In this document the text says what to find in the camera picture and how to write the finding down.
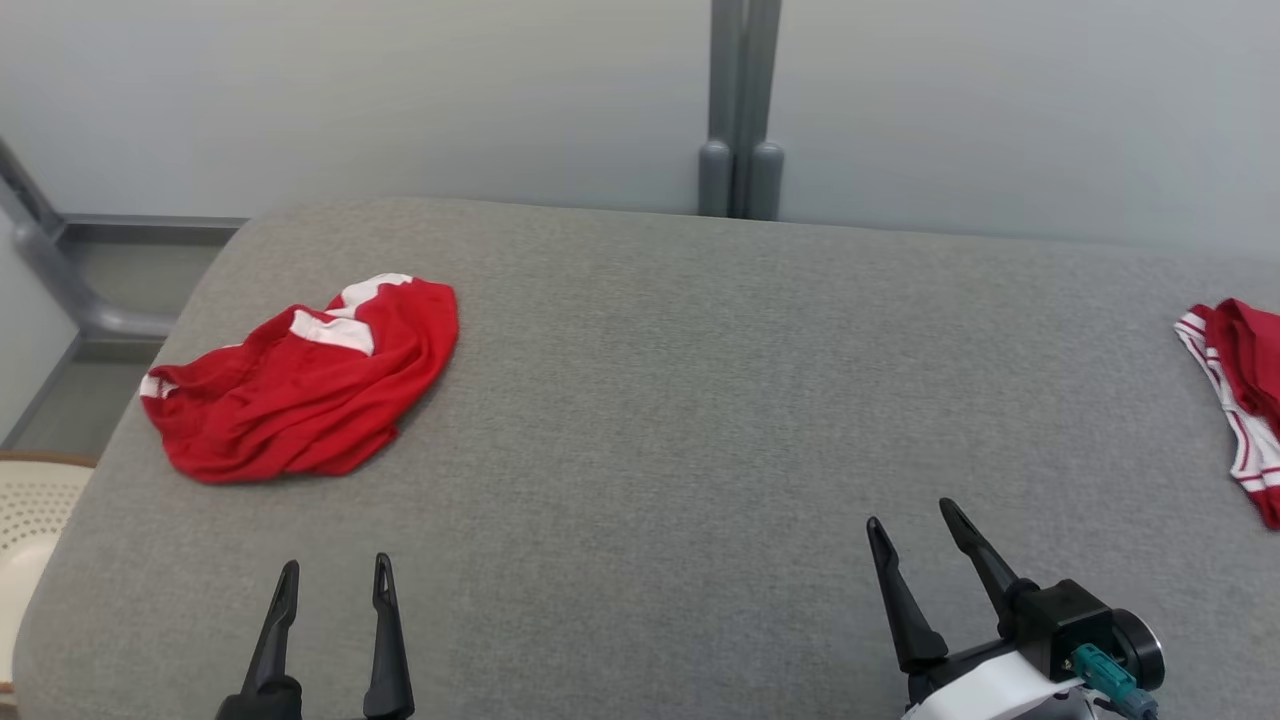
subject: gray table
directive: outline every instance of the gray table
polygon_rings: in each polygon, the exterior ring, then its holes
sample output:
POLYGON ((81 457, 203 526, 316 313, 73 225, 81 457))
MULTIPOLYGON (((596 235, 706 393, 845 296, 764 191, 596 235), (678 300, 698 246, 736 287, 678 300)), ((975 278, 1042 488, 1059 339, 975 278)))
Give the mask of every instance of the gray table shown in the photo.
POLYGON ((360 714, 374 553, 420 717, 896 717, 864 521, 954 650, 995 616, 955 497, 1010 564, 1160 633, 1170 719, 1272 716, 1280 537, 1170 325, 1280 265, 1052 242, 375 200, 238 233, 160 361, 402 272, 462 334, 404 436, 344 478, 206 487, 137 406, 27 618, 24 720, 209 717, 280 565, 308 717, 360 714))

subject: red cloth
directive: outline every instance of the red cloth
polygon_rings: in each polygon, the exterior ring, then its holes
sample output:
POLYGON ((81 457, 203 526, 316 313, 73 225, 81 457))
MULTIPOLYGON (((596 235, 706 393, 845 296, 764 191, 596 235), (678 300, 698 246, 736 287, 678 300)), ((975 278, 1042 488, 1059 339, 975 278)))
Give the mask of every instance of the red cloth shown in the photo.
POLYGON ((241 345, 152 368, 142 406, 174 468, 202 483, 342 475, 396 438, 457 336, 453 288, 378 275, 323 311, 294 305, 241 345))
POLYGON ((1249 414, 1265 418, 1271 432, 1280 437, 1280 315, 1235 299, 1199 314, 1236 402, 1249 414))

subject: white laundry basket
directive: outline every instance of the white laundry basket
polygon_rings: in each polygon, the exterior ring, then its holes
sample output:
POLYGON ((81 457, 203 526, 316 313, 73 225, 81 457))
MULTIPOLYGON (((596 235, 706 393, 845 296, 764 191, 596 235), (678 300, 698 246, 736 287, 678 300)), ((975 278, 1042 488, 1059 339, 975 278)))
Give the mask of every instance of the white laundry basket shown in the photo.
POLYGON ((86 457, 0 452, 0 705, 14 703, 18 625, 92 473, 86 457))

